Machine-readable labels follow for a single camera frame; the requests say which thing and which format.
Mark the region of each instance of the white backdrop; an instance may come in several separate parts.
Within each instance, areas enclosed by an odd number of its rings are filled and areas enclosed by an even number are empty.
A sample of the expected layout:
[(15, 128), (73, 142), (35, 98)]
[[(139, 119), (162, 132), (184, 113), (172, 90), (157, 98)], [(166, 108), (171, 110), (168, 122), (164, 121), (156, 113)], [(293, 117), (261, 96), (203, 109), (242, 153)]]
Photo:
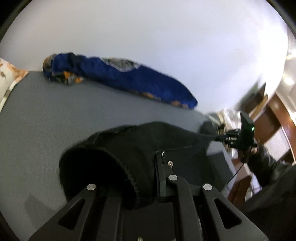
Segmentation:
[(265, 0), (33, 0), (0, 43), (0, 57), (27, 70), (69, 51), (167, 73), (210, 112), (234, 106), (256, 82), (275, 91), (287, 27)]

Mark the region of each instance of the person's arm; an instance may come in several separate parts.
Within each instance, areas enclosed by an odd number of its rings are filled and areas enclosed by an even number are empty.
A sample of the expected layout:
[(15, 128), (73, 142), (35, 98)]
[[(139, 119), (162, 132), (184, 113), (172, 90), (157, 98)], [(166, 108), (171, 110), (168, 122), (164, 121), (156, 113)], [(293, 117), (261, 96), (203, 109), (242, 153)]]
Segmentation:
[(256, 154), (249, 157), (248, 166), (262, 187), (276, 182), (291, 167), (290, 164), (276, 161), (262, 145), (258, 146)]

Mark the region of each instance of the white and orange cloth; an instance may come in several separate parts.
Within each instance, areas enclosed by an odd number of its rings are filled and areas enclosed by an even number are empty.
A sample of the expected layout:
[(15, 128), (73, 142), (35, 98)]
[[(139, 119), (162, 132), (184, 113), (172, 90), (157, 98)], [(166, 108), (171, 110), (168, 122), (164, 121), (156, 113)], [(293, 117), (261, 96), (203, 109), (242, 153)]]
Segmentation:
[(0, 58), (0, 112), (13, 87), (28, 73), (28, 71), (17, 69), (11, 63)]

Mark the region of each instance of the patterned cloth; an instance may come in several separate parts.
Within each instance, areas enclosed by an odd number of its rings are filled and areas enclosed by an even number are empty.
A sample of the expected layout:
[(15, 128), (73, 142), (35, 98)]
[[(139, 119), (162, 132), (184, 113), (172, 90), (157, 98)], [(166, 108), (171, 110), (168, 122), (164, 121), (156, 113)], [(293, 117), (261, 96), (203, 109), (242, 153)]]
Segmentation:
[(17, 69), (11, 63), (0, 58), (0, 112), (13, 87), (27, 74), (28, 71)]
[(53, 54), (44, 60), (43, 73), (49, 80), (64, 84), (91, 79), (174, 106), (193, 109), (197, 105), (194, 96), (178, 80), (128, 59)]

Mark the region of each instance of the blue cloth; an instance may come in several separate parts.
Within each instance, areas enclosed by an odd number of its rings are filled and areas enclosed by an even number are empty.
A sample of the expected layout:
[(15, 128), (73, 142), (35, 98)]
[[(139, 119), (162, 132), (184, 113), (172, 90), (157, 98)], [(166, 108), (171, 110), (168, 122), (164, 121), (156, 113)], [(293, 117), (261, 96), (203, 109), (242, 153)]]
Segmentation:
[(87, 78), (175, 106), (193, 109), (197, 105), (194, 96), (178, 80), (127, 59), (62, 53), (46, 58), (43, 72), (50, 80), (66, 84)]

